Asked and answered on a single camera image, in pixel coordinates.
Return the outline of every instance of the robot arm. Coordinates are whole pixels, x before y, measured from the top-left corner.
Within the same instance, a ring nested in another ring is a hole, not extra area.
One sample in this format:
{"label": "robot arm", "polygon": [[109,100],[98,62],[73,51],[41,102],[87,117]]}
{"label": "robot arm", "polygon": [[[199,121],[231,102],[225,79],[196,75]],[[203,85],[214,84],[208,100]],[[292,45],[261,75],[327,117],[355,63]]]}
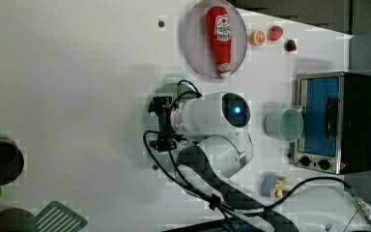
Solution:
{"label": "robot arm", "polygon": [[247,125],[247,102],[231,93],[215,93],[180,104],[171,112],[171,126],[185,137],[205,137],[198,146],[219,171],[232,177],[252,160],[253,146]]}
{"label": "robot arm", "polygon": [[[222,145],[215,147],[219,141]],[[220,196],[233,209],[250,210],[264,207],[259,201],[243,192],[242,187],[225,177],[227,171],[232,173],[227,164],[238,166],[238,163],[230,158],[228,160],[219,158],[220,162],[215,161],[217,149],[223,150],[221,155],[224,157],[235,155],[235,149],[229,141],[223,137],[212,136],[179,153],[177,158],[179,170],[195,188],[200,189],[206,195]],[[262,220],[255,219],[255,226],[262,231],[299,231],[293,222],[273,209],[259,213],[258,217]]]}

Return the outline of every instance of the white plate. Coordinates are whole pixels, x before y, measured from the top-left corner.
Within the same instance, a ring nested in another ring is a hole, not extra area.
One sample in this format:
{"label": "white plate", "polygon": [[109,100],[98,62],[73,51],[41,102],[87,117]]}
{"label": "white plate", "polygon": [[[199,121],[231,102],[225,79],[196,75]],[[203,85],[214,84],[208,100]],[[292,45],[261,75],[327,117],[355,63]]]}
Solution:
{"label": "white plate", "polygon": [[208,77],[219,77],[206,25],[206,13],[214,6],[224,7],[228,12],[232,32],[231,73],[234,73],[243,62],[247,46],[243,18],[230,3],[223,0],[204,0],[197,4],[185,20],[183,46],[190,65]]}

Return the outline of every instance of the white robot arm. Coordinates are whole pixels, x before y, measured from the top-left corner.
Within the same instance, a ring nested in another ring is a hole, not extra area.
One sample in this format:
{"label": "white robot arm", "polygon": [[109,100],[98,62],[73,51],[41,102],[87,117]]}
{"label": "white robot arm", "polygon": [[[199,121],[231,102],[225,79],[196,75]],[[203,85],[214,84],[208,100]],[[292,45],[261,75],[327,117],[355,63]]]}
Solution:
{"label": "white robot arm", "polygon": [[[264,197],[251,194],[229,180],[253,157],[254,148],[248,133],[250,111],[247,102],[241,96],[215,93],[171,106],[167,106],[167,103],[165,105],[155,107],[160,115],[160,132],[155,149],[161,151],[174,149],[171,148],[175,147],[174,144],[169,146],[165,144],[175,136],[198,141],[194,146],[183,149],[175,160],[176,179],[179,185],[194,195],[195,192],[186,186],[192,185],[207,196],[217,196],[235,212],[260,209],[256,213],[244,213],[244,217],[256,218],[254,219],[256,225],[263,231],[300,231],[290,218],[297,218],[301,210],[296,214],[295,211],[282,212],[274,206],[265,206],[263,203],[267,200],[264,200]],[[357,207],[365,217],[370,217],[369,212],[366,213],[366,207],[362,205],[358,204]],[[341,216],[340,223],[351,221],[352,218],[352,215]]]}
{"label": "white robot arm", "polygon": [[218,175],[225,178],[232,177],[252,160],[249,119],[247,102],[231,93],[186,101],[170,116],[174,131],[200,140],[197,146],[207,154]]}

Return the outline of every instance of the table surface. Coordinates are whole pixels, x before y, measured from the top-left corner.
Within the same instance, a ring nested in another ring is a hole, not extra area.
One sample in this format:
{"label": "table surface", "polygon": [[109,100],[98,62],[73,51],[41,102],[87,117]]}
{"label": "table surface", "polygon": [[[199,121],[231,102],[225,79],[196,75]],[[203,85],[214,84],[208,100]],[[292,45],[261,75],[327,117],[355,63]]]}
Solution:
{"label": "table surface", "polygon": [[37,214],[58,200],[89,219],[83,231],[160,231],[222,218],[153,171],[142,144],[143,102],[170,76],[250,102],[255,154],[235,182],[259,192],[271,173],[294,184],[322,175],[290,164],[289,144],[266,136],[263,123],[271,109],[292,104],[297,73],[346,71],[350,36],[239,10],[248,34],[280,25],[298,52],[285,54],[283,40],[249,44],[232,77],[207,78],[181,46],[182,22],[197,2],[0,1],[0,136],[26,156],[0,211]]}

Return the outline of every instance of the ketchup bottle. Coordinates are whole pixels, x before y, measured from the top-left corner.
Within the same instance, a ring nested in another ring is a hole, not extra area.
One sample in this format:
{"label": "ketchup bottle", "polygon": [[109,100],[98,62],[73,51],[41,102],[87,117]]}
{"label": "ketchup bottle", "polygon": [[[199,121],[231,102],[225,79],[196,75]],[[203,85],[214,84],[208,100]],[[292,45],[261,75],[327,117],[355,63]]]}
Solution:
{"label": "ketchup bottle", "polygon": [[219,6],[209,9],[206,23],[219,76],[228,77],[231,75],[231,26],[227,10]]}

